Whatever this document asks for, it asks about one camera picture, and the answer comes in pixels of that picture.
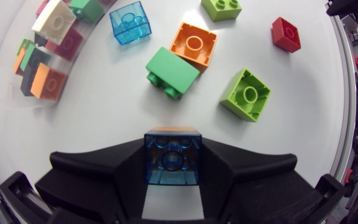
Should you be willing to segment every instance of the green brick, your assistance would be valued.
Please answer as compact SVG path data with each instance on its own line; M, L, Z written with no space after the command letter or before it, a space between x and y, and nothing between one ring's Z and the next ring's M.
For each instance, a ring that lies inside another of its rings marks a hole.
M19 48L19 50L18 50L17 53L16 53L16 56L19 56L20 51L21 51L22 49L26 49L26 50L27 50L27 49L29 48L29 45L35 45L35 43L34 43L33 41L31 41L31 40L23 39L22 43L20 44L20 48Z
M22 71L25 70L26 66L29 66L31 69L37 69L40 63L48 65L49 60L49 54L39 50L33 44L30 44L25 52L20 68Z
M257 122L269 95L270 89L244 68L230 81L221 104L241 119Z
M87 23L98 22L104 14L98 0L71 0L68 7L79 20Z
M201 0L212 21L236 19L241 12L238 0Z
M164 47L146 65L147 79L156 87L163 86L166 94L180 99L200 74L196 68Z

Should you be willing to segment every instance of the translucent blue brick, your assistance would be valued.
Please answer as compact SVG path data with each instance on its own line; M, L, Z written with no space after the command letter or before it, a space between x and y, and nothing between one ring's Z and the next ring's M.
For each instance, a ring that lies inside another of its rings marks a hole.
M146 133L146 182L153 185L198 185L201 138L197 131L152 129Z
M152 33L140 1L110 12L112 31L121 45Z

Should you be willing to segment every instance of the toy block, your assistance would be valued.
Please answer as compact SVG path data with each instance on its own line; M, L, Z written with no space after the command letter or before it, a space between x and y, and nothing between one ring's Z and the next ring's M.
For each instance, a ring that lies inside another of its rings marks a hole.
M31 93L32 82L34 81L35 73L37 72L37 68L32 68L27 66L24 70L22 85L20 89L23 92L24 96L33 96Z
M30 45L25 51L20 68L24 71L28 66L31 69L37 69L40 63L48 64L50 55L36 48L34 45Z
M114 36L121 45L152 33L140 1L110 12L110 20Z
M285 19L279 17L273 23L273 42L287 52L301 49L298 29Z
M257 122L269 95L270 89L244 68L230 81L221 104L241 119Z
M32 82L31 93L38 99L59 99L67 75L41 63Z
M40 7L38 7L37 12L35 12L35 18L38 18L41 14L41 12L43 11L43 9L45 8L45 6L47 6L48 2L50 0L43 0ZM63 0L64 3L68 4L70 3L71 0Z
M196 68L164 47L146 65L147 79L156 87L163 86L172 99L180 99L200 74Z
M99 2L103 3L103 4L110 4L110 3L114 3L117 0L99 0Z
M16 53L16 56L19 56L20 51L22 49L28 49L30 45L35 45L35 43L31 40L23 39L22 43L20 44L19 50Z
M170 51L203 73L215 48L216 34L182 22Z
M61 56L62 58L71 61L83 39L84 38L81 36L81 34L79 34L74 28L70 28L66 37L63 39L62 44L57 45L51 41L48 41L45 48Z
M43 38L38 33L34 33L34 42L37 44L38 47L45 47L45 45L47 44L48 40Z
M68 7L79 20L86 23L98 22L104 14L97 0L71 0Z
M50 0L32 26L32 30L60 45L76 20L70 8L61 0Z
M214 22L236 19L241 12L237 0L201 0L201 4Z
M146 183L198 185L201 141L195 128L156 127L145 133Z
M24 71L20 68L20 64L22 63L23 57L25 55L25 49L22 49L19 53L19 56L17 56L15 64L13 65L13 72L16 75L23 76Z

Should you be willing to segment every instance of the white table surface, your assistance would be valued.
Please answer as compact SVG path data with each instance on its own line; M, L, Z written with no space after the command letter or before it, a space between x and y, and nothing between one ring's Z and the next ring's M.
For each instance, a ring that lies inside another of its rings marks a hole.
M118 0L109 12L131 2ZM105 15L55 106L0 111L0 182L20 170L36 183L51 169L54 151L113 146L142 138L153 126L193 126L206 138L250 151L292 153L298 158L295 170L315 186L333 164L344 110L341 57L325 3L240 0L237 20L213 23L200 1L142 1L152 34L123 47ZM34 20L37 4L26 1L22 7L28 15L21 19ZM273 45L272 22L279 16L300 33L301 49L294 54ZM169 48L182 21L218 39L209 68L173 101L146 79L145 65L161 46ZM5 38L23 36L11 31ZM13 63L12 49L0 60ZM272 91L257 123L219 105L230 79L244 67Z

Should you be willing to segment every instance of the orange brick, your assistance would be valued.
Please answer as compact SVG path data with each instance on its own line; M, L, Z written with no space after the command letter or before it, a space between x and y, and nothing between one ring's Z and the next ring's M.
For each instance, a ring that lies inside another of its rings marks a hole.
M216 34L182 22L169 48L203 73L215 48Z
M31 86L31 93L38 99L57 100L66 79L64 73L40 63Z
M24 55L25 55L25 49L22 49L16 58L15 64L13 65L13 72L16 75L23 76L24 71L20 69L20 64L22 63Z

